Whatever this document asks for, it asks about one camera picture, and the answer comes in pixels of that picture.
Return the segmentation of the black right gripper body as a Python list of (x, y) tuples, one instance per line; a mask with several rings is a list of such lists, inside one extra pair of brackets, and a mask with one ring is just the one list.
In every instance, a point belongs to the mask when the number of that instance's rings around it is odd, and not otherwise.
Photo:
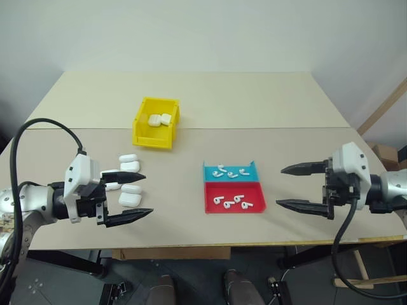
[(333, 220), (335, 206), (357, 203), (360, 199), (360, 178), (354, 173), (335, 172), (333, 159), (328, 158), (322, 203), (327, 206), (325, 217)]

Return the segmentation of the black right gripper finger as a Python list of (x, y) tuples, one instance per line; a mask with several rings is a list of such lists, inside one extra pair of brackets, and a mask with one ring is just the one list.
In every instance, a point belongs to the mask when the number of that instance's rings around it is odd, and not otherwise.
[(276, 204), (301, 214), (318, 215), (325, 218), (329, 217), (329, 208), (327, 205), (311, 203), (308, 200), (277, 200)]
[(288, 175), (306, 176), (315, 173), (325, 173), (328, 167), (328, 160), (298, 163), (283, 168), (280, 172)]

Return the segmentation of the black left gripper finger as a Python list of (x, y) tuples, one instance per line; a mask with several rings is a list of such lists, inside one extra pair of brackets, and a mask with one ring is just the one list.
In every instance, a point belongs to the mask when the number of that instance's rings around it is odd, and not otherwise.
[(106, 227), (115, 227), (133, 223), (153, 212), (152, 208), (135, 208), (124, 210), (121, 214), (108, 216), (105, 221)]
[(145, 178), (145, 175), (134, 172), (104, 172), (102, 173), (101, 184), (129, 184)]

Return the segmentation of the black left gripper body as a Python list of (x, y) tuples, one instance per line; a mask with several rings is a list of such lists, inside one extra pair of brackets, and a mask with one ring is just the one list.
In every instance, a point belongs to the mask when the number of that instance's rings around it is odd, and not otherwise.
[(98, 225), (104, 225), (108, 218), (106, 184), (103, 180), (88, 195), (76, 201), (80, 217), (95, 218)]

